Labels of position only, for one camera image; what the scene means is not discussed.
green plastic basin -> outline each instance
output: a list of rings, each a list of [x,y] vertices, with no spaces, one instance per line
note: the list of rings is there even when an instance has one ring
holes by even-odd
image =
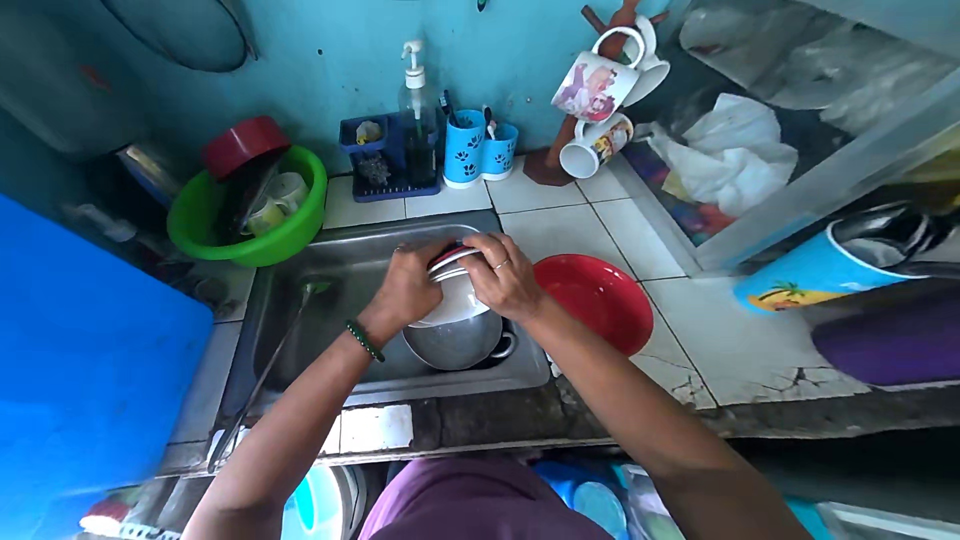
[[[297,172],[310,193],[297,213],[263,236],[228,246],[213,245],[213,222],[226,194],[206,171],[193,177],[180,192],[167,215],[170,239],[190,257],[232,260],[243,266],[269,266],[292,257],[306,247],[324,223],[326,169],[306,148],[293,146],[280,162],[279,172]]]

green beaded bracelet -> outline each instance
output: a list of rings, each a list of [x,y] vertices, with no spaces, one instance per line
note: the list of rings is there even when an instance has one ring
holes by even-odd
[[[367,339],[367,334],[360,327],[360,323],[353,319],[347,319],[347,330],[353,337],[357,338],[357,341],[360,342],[360,345],[363,345],[363,348],[370,353],[370,356],[373,356],[374,360],[380,363],[386,361],[386,358],[383,357],[383,353],[378,351],[376,347],[370,344],[370,340]]]

plastic bottle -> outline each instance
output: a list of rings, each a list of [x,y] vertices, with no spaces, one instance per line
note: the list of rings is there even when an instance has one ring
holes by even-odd
[[[437,93],[426,82],[426,70],[417,62],[423,41],[403,43],[402,59],[410,57],[404,85],[400,88],[400,127],[403,130],[404,157],[410,183],[428,185],[436,182],[437,159]]]

person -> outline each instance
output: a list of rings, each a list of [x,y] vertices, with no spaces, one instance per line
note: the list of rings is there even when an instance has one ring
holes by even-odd
[[[520,324],[563,369],[620,447],[648,472],[689,540],[810,538],[780,494],[722,439],[537,285],[506,234],[474,234],[461,258],[477,298]],[[401,246],[356,317],[381,349],[442,299],[426,271],[444,243]],[[279,538],[283,506],[372,361],[344,331],[287,388],[210,484],[187,540]],[[506,459],[414,460],[373,506],[360,538],[609,538],[529,468]]]

countertop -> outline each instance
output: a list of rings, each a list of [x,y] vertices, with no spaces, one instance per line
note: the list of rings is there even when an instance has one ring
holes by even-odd
[[[954,382],[871,387],[816,352],[811,328],[861,306],[831,303],[762,316],[732,298],[735,279],[687,277],[623,189],[639,178],[620,157],[593,178],[564,187],[535,184],[522,167],[520,158],[503,181],[367,204],[352,201],[351,177],[333,178],[324,228],[493,208],[504,232],[533,261],[582,253],[611,262],[637,279],[655,308],[653,336],[631,361],[724,437],[844,437],[960,424]],[[225,279],[237,309],[214,327],[161,476],[205,473],[254,275],[228,262],[203,270]],[[614,443],[559,375],[538,388],[345,409],[318,462],[605,444]]]

